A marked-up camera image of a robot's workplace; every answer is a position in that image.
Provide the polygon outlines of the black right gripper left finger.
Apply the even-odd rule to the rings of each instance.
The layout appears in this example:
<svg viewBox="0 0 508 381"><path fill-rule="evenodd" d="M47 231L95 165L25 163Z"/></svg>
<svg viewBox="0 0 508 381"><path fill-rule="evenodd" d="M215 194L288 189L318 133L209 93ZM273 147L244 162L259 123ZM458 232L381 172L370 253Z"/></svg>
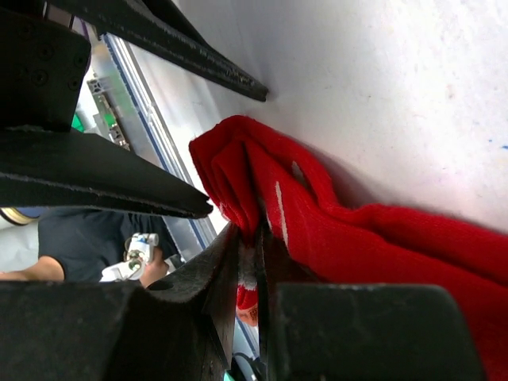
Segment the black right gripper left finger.
<svg viewBox="0 0 508 381"><path fill-rule="evenodd" d="M231 366L238 232L149 288L4 282L4 380L220 380Z"/></svg>

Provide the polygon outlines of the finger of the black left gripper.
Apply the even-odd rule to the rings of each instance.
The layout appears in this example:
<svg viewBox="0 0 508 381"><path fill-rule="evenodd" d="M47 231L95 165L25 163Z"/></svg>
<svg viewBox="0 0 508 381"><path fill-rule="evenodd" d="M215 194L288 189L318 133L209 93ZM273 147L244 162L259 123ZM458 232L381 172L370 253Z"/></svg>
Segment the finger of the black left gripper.
<svg viewBox="0 0 508 381"><path fill-rule="evenodd" d="M212 48L172 1L52 1L51 4L172 64L248 98L268 89Z"/></svg>

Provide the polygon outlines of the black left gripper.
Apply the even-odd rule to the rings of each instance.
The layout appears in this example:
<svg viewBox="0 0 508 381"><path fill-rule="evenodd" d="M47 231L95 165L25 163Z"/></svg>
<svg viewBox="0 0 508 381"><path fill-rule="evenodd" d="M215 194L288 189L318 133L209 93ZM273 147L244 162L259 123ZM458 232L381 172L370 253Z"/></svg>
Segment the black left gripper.
<svg viewBox="0 0 508 381"><path fill-rule="evenodd" d="M90 43L42 15L42 1L1 2L1 128L69 131ZM2 206L86 206L199 219L208 197L134 153L86 133L1 133Z"/></svg>

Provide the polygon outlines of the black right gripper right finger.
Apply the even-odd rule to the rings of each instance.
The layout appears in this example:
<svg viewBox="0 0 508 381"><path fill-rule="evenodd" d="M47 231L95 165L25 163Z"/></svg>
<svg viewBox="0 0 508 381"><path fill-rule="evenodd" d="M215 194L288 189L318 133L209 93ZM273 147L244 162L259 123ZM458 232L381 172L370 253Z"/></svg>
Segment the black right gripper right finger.
<svg viewBox="0 0 508 381"><path fill-rule="evenodd" d="M441 287L335 284L256 233L260 352L270 380L484 380L460 308Z"/></svg>

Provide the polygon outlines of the red sock with bear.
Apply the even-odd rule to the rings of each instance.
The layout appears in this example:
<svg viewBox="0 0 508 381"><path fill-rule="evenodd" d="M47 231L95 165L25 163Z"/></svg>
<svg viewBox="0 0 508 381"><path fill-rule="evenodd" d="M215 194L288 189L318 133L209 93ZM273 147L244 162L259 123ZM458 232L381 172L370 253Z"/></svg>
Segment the red sock with bear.
<svg viewBox="0 0 508 381"><path fill-rule="evenodd" d="M335 283L430 283L465 314L491 380L507 377L507 237L401 206L344 206L321 162L295 140L246 116L190 142L194 166L241 233L237 309L256 312L256 232L267 222L292 260Z"/></svg>

